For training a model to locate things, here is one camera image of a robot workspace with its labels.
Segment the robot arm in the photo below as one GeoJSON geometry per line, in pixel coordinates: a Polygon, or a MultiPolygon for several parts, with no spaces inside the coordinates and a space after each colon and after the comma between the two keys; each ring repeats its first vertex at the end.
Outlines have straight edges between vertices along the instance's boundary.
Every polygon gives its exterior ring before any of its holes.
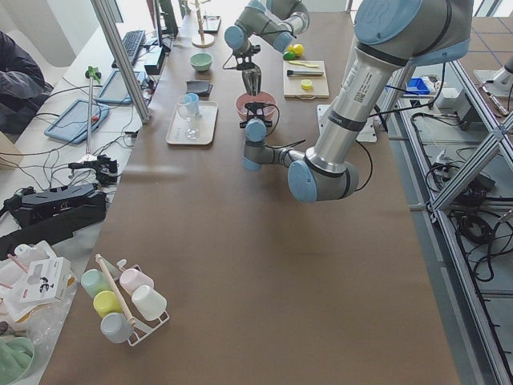
{"type": "Polygon", "coordinates": [[[260,48],[249,42],[253,35],[283,54],[293,39],[308,28],[309,11],[303,1],[249,1],[235,24],[224,32],[224,41],[237,61],[233,69],[243,71],[256,66],[252,56],[260,48]]]}
{"type": "Polygon", "coordinates": [[[356,13],[347,66],[338,97],[315,145],[306,152],[265,143],[263,120],[245,126],[243,164],[288,169],[289,190],[303,202],[337,200],[357,189],[356,168],[345,157],[366,125],[394,71],[462,58],[470,44],[471,1],[364,1],[356,13]]]}

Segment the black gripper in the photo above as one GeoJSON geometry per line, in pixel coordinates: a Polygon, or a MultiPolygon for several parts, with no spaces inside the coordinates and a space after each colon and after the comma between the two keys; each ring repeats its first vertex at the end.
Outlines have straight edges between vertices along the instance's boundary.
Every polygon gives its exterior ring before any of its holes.
{"type": "Polygon", "coordinates": [[[245,104],[245,107],[248,109],[248,112],[246,115],[247,120],[246,121],[241,120],[241,122],[239,123],[240,128],[245,128],[247,123],[251,119],[261,120],[265,124],[266,128],[271,128],[273,125],[273,119],[266,120],[265,116],[264,116],[264,107],[267,107],[267,106],[268,106],[267,103],[260,103],[260,102],[250,102],[250,103],[245,104]]]}
{"type": "Polygon", "coordinates": [[[257,55],[260,51],[260,45],[252,44],[249,45],[249,48],[245,52],[234,51],[232,54],[236,59],[236,70],[246,71],[255,69],[257,65],[252,61],[252,57],[257,55]]]}

